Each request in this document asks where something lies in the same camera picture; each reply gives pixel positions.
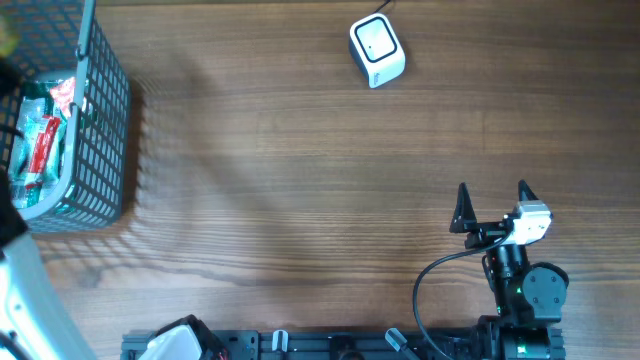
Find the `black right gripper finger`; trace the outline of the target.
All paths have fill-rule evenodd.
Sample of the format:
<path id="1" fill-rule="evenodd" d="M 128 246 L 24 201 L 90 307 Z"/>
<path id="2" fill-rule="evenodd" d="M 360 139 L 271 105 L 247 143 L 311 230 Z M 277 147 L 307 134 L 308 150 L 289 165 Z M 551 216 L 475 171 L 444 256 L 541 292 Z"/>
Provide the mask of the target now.
<path id="1" fill-rule="evenodd" d="M 477 218 L 473 209 L 471 198 L 464 182 L 459 184 L 456 207 L 451 219 L 449 232 L 469 233 L 477 230 Z"/>
<path id="2" fill-rule="evenodd" d="M 518 197 L 520 202 L 539 200 L 524 179 L 518 182 Z"/>

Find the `red snack stick packet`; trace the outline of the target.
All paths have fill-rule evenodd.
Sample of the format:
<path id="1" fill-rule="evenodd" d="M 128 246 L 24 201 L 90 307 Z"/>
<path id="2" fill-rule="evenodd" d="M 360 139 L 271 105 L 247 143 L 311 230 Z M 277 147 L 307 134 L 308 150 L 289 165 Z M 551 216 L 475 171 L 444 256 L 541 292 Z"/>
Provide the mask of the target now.
<path id="1" fill-rule="evenodd" d="M 24 185 L 27 190 L 42 187 L 58 178 L 56 161 L 59 159 L 60 117 L 43 115 L 36 122 L 36 137 L 28 157 Z"/>

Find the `green glove package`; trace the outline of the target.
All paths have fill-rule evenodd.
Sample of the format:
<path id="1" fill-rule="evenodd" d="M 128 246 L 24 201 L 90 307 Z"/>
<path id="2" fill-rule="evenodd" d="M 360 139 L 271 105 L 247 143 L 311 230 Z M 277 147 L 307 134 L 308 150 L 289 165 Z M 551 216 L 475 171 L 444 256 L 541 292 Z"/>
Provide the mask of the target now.
<path id="1" fill-rule="evenodd" d="M 71 119 L 71 103 L 74 100 L 76 78 L 50 81 L 29 81 L 23 86 L 23 98 L 19 110 L 16 129 L 21 135 L 14 140 L 12 157 L 9 163 L 11 196 L 18 209 L 32 207 L 47 198 L 61 179 L 64 164 L 65 139 L 68 121 Z M 40 188 L 27 190 L 24 185 L 28 157 L 32 142 L 36 137 L 36 122 L 43 115 L 60 117 L 62 124 L 58 133 L 59 159 L 56 161 L 58 178 L 46 182 Z"/>

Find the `grey plastic mesh basket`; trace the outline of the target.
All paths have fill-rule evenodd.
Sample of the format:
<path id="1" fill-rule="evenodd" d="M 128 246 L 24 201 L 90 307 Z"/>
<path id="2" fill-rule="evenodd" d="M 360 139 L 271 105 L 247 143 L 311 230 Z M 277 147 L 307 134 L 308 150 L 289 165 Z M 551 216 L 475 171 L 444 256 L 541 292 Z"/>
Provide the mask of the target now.
<path id="1" fill-rule="evenodd" d="M 122 208 L 131 87 L 95 15 L 96 3 L 17 1 L 1 18 L 17 42 L 1 61 L 1 122 L 15 126 L 28 81 L 76 79 L 61 179 L 21 217 L 35 233 L 90 231 Z"/>

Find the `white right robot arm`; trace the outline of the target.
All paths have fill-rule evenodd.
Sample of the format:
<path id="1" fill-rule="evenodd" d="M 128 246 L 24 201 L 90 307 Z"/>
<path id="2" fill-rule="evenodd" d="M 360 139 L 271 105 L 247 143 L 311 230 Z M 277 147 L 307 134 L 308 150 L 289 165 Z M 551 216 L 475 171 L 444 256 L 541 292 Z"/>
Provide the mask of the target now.
<path id="1" fill-rule="evenodd" d="M 562 319 L 569 277 L 560 267 L 532 264 L 527 247 L 542 240 L 552 223 L 550 208 L 521 180 L 514 209 L 495 222 L 477 221 L 469 192 L 459 185 L 450 231 L 467 236 L 465 248 L 484 254 L 483 271 L 497 314 L 472 327 L 469 353 L 475 359 L 564 359 Z"/>

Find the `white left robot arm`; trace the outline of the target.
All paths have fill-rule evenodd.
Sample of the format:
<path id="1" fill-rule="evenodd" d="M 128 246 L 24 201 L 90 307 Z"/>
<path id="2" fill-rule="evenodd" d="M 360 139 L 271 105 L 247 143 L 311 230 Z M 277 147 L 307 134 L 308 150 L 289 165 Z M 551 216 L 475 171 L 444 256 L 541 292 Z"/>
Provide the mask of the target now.
<path id="1" fill-rule="evenodd" d="M 94 359 L 50 282 L 32 234 L 1 172 L 1 357 Z M 188 315 L 159 330 L 123 337 L 123 359 L 227 359 L 225 345 Z"/>

